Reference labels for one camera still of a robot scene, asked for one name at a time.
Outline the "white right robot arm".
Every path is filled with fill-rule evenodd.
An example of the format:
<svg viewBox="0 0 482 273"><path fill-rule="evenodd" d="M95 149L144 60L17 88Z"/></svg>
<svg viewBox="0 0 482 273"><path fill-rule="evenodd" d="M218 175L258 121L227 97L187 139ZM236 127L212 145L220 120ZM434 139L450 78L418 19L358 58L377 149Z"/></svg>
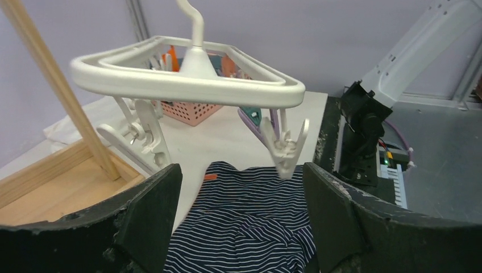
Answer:
<svg viewBox="0 0 482 273"><path fill-rule="evenodd" d="M341 96L345 121L335 176L346 183L377 186L364 178L361 163L377 153L382 123L407 87L461 34L481 20L481 1L432 1L399 42Z"/></svg>

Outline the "navy striped boxer underwear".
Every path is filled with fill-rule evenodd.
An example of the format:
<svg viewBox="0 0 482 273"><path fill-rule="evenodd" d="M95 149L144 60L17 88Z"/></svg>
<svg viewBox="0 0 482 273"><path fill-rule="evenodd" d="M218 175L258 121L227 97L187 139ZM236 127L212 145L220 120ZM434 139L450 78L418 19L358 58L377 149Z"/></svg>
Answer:
<svg viewBox="0 0 482 273"><path fill-rule="evenodd" d="M171 236L165 272L304 272L316 253L303 167L281 179L274 167L212 162Z"/></svg>

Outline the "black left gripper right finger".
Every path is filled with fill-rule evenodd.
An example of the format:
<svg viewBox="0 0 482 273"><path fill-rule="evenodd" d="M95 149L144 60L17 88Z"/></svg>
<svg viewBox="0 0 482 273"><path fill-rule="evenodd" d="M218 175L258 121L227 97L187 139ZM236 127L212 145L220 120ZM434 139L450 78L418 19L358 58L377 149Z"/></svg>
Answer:
<svg viewBox="0 0 482 273"><path fill-rule="evenodd" d="M310 162L302 181L321 272L481 271L481 225L412 212Z"/></svg>

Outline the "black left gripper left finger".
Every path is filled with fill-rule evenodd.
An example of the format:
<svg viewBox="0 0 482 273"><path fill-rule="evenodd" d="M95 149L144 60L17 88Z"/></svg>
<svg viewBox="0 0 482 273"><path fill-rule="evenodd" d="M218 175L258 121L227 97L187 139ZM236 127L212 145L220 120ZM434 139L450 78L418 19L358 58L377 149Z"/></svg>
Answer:
<svg viewBox="0 0 482 273"><path fill-rule="evenodd" d="M171 164L54 222L1 226L2 272L162 272L182 184Z"/></svg>

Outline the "white plastic clip hanger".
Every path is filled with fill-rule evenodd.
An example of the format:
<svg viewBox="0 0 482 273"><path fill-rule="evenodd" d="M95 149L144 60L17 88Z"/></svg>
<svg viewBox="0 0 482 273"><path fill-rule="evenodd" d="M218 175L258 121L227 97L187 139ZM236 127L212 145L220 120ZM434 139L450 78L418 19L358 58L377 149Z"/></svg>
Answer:
<svg viewBox="0 0 482 273"><path fill-rule="evenodd" d="M70 62L73 81L89 92L112 97L174 102L197 102L265 109L287 109L304 100L305 85L238 48L204 40L204 20L188 1L178 7L192 21L190 39L154 36L139 43L91 55ZM147 68L162 45L186 48L178 72ZM248 79L218 76L208 51L225 53Z"/></svg>

